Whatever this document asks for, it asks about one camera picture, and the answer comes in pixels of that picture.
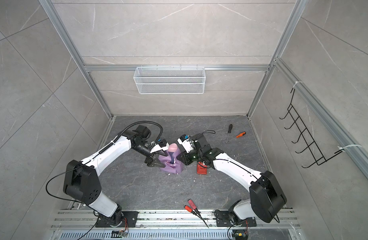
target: cable tie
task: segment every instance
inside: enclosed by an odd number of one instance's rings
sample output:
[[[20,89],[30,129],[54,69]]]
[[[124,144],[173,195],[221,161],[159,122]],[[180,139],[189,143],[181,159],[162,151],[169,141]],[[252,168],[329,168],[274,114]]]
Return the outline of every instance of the cable tie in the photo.
[[[345,151],[344,150],[344,148],[347,148],[347,147],[363,147],[363,146],[361,146],[361,145],[359,145],[359,144],[350,144],[350,145],[347,145],[347,146],[345,146],[345,147],[339,147],[339,146],[337,146],[340,150],[343,150],[343,151]]]
[[[296,84],[298,83],[302,83],[302,82],[296,81],[292,88],[295,88]]]

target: wire basket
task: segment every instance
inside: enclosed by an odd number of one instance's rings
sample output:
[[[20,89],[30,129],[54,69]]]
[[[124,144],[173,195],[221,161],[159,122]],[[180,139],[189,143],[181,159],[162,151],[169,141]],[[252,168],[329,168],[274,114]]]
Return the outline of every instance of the wire basket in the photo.
[[[137,67],[133,76],[140,94],[204,93],[203,67]]]

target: purple cloth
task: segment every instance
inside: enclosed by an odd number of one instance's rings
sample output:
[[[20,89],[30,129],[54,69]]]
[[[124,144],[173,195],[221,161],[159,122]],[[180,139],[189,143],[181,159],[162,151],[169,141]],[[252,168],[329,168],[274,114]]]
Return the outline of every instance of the purple cloth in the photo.
[[[168,156],[159,156],[159,160],[164,163],[165,168],[161,168],[162,171],[164,172],[170,172],[170,173],[181,173],[184,169],[184,164],[177,160],[177,156],[181,153],[180,149],[177,148],[177,150],[172,154],[172,157],[175,160],[174,164],[171,164],[171,155],[168,153],[168,151],[166,151],[166,153],[168,154]]]

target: hook rack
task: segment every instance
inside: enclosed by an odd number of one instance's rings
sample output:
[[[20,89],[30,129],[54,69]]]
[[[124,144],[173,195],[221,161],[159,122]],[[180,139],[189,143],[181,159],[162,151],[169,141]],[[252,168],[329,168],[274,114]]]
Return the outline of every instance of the hook rack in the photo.
[[[311,154],[312,154],[312,156],[313,156],[313,159],[315,160],[312,164],[310,164],[309,166],[307,166],[307,167],[304,167],[304,166],[302,166],[303,168],[309,168],[310,166],[312,166],[312,165],[314,165],[314,164],[317,164],[317,165],[321,165],[321,164],[323,164],[323,163],[325,163],[325,162],[327,162],[328,160],[330,160],[330,159],[332,159],[333,157],[335,157],[335,156],[337,156],[337,155],[339,155],[340,153],[342,153],[342,152],[344,152],[344,150],[343,149],[340,149],[339,151],[336,151],[336,152],[334,152],[333,153],[333,156],[332,157],[330,157],[330,158],[326,158],[324,155],[323,155],[323,153],[321,152],[321,150],[320,150],[320,147],[318,146],[318,144],[317,144],[317,142],[315,141],[315,139],[313,138],[313,136],[312,136],[312,134],[309,132],[309,130],[308,130],[308,128],[306,127],[306,125],[305,125],[305,123],[304,123],[304,121],[302,120],[302,118],[300,117],[300,115],[297,113],[297,111],[296,111],[296,109],[293,107],[293,105],[292,105],[292,100],[293,100],[293,96],[295,95],[295,89],[294,88],[292,88],[292,90],[291,90],[291,93],[292,93],[292,98],[291,98],[291,102],[290,102],[290,104],[289,104],[289,106],[288,106],[288,108],[287,108],[287,114],[284,116],[284,118],[280,118],[280,119],[285,119],[286,117],[287,117],[287,115],[289,114],[290,116],[291,116],[291,118],[293,119],[293,123],[292,123],[292,125],[290,126],[290,127],[288,127],[288,128],[286,128],[285,127],[285,129],[290,129],[293,125],[296,125],[297,126],[297,129],[299,130],[299,132],[300,132],[300,134],[299,134],[299,137],[298,137],[298,139],[297,139],[297,141],[296,142],[293,142],[292,141],[292,143],[294,143],[294,144],[296,144],[296,143],[298,143],[299,142],[299,140],[300,140],[300,137],[303,137],[303,140],[304,140],[304,142],[305,142],[305,144],[307,145],[301,152],[296,152],[296,153],[302,153],[302,152],[304,152],[305,150],[309,150],[310,152],[311,152]],[[294,116],[292,115],[292,113],[290,112],[291,111],[291,109],[293,109],[294,111],[295,111],[295,113],[297,114],[297,117],[296,118],[294,118]],[[299,126],[298,124],[297,124],[297,120],[298,119],[300,119],[301,120],[301,122],[302,122],[302,126]],[[312,138],[312,142],[311,143],[308,143],[307,142],[307,140],[305,139],[305,136],[304,136],[304,132],[307,132],[310,136],[311,136],[311,138]],[[320,157],[319,159],[316,159],[316,157],[315,157],[315,155],[313,154],[313,151],[311,150],[311,146],[312,145],[315,145],[316,147],[317,147],[317,149],[319,150],[319,152],[320,152],[320,154],[321,154],[321,156],[322,157]]]

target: pink object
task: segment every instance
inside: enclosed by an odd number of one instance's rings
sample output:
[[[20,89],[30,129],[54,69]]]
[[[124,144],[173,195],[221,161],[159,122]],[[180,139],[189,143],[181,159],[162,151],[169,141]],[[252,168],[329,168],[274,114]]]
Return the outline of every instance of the pink object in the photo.
[[[168,151],[166,151],[168,156],[159,156],[159,160],[164,163],[165,168],[161,168],[162,171],[170,173],[181,173],[184,169],[184,164],[177,160],[177,156],[181,153],[180,149],[177,147],[176,143],[169,145]]]

